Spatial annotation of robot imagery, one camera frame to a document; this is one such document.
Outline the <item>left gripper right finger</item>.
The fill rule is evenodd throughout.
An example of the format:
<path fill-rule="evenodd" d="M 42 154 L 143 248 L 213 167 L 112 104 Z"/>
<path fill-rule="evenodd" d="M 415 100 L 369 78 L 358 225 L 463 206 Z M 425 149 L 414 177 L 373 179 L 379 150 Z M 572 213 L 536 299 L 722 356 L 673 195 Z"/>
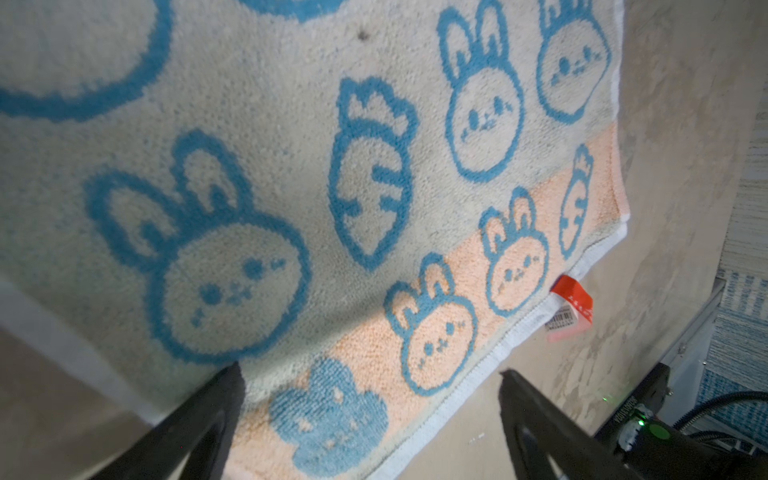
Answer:
<path fill-rule="evenodd" d="M 518 479 L 636 479 L 557 406 L 515 370 L 501 373 L 500 416 Z"/>

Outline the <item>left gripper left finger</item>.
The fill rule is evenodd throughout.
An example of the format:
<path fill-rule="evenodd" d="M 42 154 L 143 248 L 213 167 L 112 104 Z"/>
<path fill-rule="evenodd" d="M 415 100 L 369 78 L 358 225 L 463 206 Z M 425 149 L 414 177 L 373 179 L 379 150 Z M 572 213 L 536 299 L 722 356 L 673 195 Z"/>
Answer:
<path fill-rule="evenodd" d="M 93 477 L 168 479 L 181 466 L 182 479 L 220 479 L 244 397 L 245 381 L 235 362 Z"/>

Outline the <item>blue bunny towel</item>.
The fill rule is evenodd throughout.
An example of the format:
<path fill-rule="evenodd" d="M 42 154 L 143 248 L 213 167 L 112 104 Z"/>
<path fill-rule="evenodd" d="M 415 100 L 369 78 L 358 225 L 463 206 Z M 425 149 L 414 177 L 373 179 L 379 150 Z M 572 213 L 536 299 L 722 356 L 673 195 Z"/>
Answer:
<path fill-rule="evenodd" d="M 621 1 L 5 1 L 2 326 L 240 479 L 392 478 L 625 235 Z"/>

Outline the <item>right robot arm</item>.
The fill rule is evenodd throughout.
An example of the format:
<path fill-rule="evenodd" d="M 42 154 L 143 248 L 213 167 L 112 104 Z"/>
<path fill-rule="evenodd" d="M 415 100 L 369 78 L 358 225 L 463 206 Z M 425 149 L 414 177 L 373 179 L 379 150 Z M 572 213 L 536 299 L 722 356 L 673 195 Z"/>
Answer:
<path fill-rule="evenodd" d="M 721 431 L 686 433 L 706 414 L 742 403 L 765 403 L 767 394 L 744 391 L 709 400 L 669 425 L 658 413 L 671 369 L 659 363 L 603 423 L 595 439 L 612 459 L 641 479 L 765 479 L 767 451 L 746 452 L 741 440 Z"/>

